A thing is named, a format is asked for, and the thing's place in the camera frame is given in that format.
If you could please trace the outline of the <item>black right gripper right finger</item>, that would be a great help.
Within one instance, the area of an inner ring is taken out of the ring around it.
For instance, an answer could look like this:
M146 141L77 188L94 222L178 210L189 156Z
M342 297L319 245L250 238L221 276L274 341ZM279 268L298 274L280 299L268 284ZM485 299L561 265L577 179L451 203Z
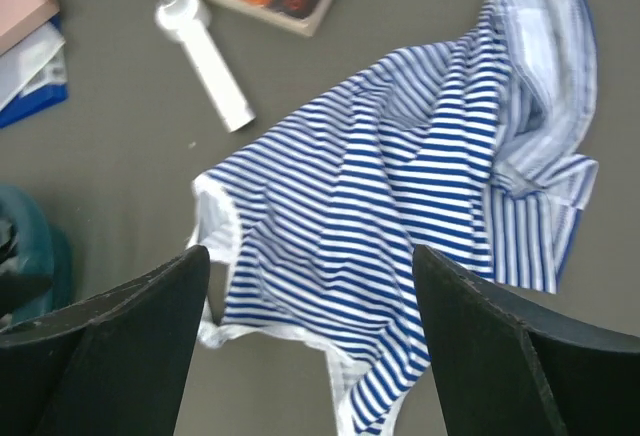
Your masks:
M540 306L427 246L413 277L448 434L638 434L638 337Z

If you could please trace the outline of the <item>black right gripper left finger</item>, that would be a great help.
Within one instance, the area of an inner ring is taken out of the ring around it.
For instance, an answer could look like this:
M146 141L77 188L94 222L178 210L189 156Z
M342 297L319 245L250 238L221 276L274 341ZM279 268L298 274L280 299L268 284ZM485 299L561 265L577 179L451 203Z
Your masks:
M1 332L4 435L171 435L208 290L199 245Z

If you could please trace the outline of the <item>blue white striped tank top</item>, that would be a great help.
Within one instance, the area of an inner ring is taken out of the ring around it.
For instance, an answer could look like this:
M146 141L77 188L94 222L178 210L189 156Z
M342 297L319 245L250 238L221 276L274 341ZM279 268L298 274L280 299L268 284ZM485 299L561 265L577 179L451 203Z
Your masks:
M587 0L486 0L461 38L342 81L193 181L190 244L228 269L200 342L316 348L338 433L391 434L430 364L414 249L555 293L598 170L578 151L596 100Z

